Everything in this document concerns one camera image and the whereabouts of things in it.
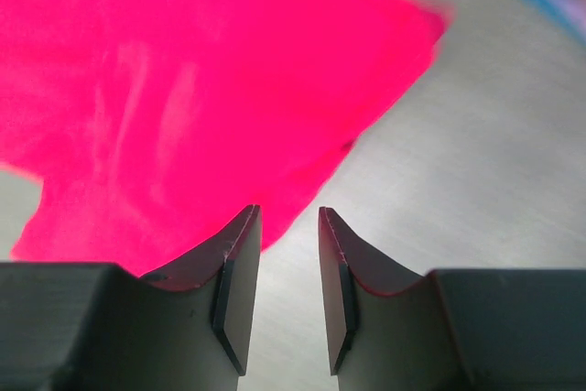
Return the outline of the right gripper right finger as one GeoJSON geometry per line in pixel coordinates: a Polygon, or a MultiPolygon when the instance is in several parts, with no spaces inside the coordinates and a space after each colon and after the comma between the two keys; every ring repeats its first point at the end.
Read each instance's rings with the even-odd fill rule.
{"type": "Polygon", "coordinates": [[[581,269],[419,275],[319,212],[331,373],[342,390],[582,390],[581,269]]]}

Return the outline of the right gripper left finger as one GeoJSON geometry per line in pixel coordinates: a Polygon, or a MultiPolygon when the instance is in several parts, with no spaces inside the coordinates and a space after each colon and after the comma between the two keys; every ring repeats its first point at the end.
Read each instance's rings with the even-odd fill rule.
{"type": "Polygon", "coordinates": [[[2,264],[1,387],[234,390],[247,367],[261,234],[253,205],[141,277],[113,264],[2,264]]]}

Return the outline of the red t shirt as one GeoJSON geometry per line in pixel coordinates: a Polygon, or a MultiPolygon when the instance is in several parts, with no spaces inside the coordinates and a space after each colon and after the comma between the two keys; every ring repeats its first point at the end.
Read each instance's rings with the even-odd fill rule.
{"type": "Polygon", "coordinates": [[[437,0],[1,0],[1,164],[42,185],[11,256],[141,275],[250,204],[273,244],[448,24],[437,0]]]}

